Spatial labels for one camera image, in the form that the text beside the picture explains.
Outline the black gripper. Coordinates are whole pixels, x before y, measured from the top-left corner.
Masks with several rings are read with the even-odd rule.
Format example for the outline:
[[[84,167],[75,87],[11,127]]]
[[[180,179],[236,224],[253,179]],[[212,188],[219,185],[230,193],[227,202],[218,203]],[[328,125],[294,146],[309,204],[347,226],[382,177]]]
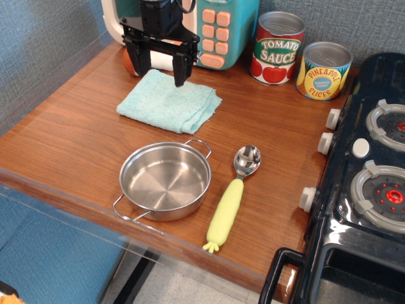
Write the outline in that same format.
[[[189,9],[181,1],[140,1],[140,16],[120,19],[123,41],[138,75],[151,69],[151,51],[156,51],[172,56],[175,86],[184,85],[200,54],[200,37],[183,25],[184,15],[195,7],[195,1]]]

